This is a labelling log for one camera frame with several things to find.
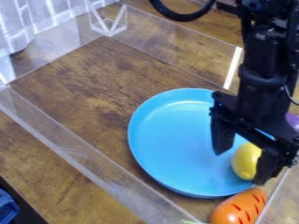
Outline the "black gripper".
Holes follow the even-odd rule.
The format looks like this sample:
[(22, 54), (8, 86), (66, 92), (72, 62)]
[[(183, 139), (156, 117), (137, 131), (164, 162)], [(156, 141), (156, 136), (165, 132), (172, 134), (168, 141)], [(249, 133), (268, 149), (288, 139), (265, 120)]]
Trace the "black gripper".
[(216, 155), (232, 147), (235, 136), (243, 136), (261, 148), (256, 161), (253, 184), (263, 186), (284, 166), (296, 162), (299, 133), (285, 120), (295, 90), (297, 72), (260, 73), (247, 66), (237, 70), (239, 89), (235, 95), (219, 91), (211, 97), (211, 143)]

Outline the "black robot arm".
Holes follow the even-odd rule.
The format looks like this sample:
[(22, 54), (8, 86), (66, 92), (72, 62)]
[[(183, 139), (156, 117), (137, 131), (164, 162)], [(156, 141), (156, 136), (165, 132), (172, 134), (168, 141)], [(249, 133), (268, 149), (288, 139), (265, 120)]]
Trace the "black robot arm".
[(299, 0), (237, 0), (244, 58), (235, 95), (213, 92), (211, 141), (219, 155), (235, 136), (261, 149), (253, 183), (296, 164), (299, 132), (287, 121), (299, 78)]

